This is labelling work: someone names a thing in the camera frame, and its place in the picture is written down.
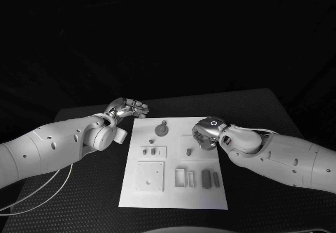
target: robotic hand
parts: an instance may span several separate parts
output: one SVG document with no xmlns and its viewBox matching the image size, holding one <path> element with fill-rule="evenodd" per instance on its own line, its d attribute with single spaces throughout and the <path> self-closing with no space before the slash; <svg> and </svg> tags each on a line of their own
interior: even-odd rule
<svg viewBox="0 0 336 233">
<path fill-rule="evenodd" d="M 336 152 L 271 130 L 247 129 L 208 117 L 192 129 L 205 150 L 219 143 L 231 161 L 294 187 L 336 193 Z"/>
<path fill-rule="evenodd" d="M 16 181 L 75 163 L 113 141 L 123 143 L 127 132 L 117 127 L 123 118 L 146 118 L 147 105 L 118 98 L 104 113 L 41 126 L 17 139 L 0 144 L 0 188 Z"/>
</svg>

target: dark tabletop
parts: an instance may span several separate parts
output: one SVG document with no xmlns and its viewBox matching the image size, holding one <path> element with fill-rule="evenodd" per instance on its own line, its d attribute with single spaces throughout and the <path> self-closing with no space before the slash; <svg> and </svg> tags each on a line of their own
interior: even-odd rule
<svg viewBox="0 0 336 233">
<path fill-rule="evenodd" d="M 150 107 L 147 117 L 218 116 L 238 126 L 303 138 L 270 89 L 144 100 L 144 103 Z M 101 113 L 107 105 L 108 102 L 64 109 L 55 121 Z M 250 233 L 319 228 L 336 232 L 336 194 L 287 186 L 260 176 L 231 162 L 222 148 L 218 153 L 229 210 L 120 208 L 133 122 L 134 118 L 127 117 L 118 125 L 128 132 L 124 143 L 114 142 L 74 164 L 59 194 L 42 207 L 10 217 L 3 233 L 141 233 L 172 226 L 206 226 Z M 61 170 L 13 212 L 35 207 L 52 196 L 68 171 L 69 167 Z M 39 188 L 52 174 L 28 178 L 19 198 Z"/>
</svg>

